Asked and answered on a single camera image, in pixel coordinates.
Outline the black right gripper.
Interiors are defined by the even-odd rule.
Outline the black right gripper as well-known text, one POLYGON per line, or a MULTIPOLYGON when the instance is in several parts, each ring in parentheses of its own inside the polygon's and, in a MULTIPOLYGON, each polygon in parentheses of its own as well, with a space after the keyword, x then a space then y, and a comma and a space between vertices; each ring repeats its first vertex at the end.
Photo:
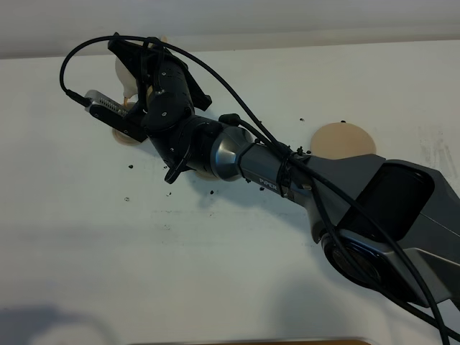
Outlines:
POLYGON ((130 102, 132 97, 124 97, 127 109, 124 120, 144 116, 142 127, 147 136, 160 136, 194 115, 195 108, 206 110, 211 105, 211 97, 201 90, 188 66, 171 51, 162 70, 166 85, 164 94, 151 97, 148 105, 146 93, 137 94, 136 103, 130 102))

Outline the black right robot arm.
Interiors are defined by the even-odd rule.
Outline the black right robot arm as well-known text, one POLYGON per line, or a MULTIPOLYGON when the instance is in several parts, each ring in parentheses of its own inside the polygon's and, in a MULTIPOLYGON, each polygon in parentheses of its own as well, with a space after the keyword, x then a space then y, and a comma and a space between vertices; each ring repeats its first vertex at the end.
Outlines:
POLYGON ((196 115, 211 105, 159 40, 114 35, 109 50, 133 77, 138 102, 124 117, 169 170, 239 178, 304 207, 331 265, 362 287, 428 306, 459 301, 459 197, 437 170, 375 154, 328 159, 292 150, 259 121, 196 115))

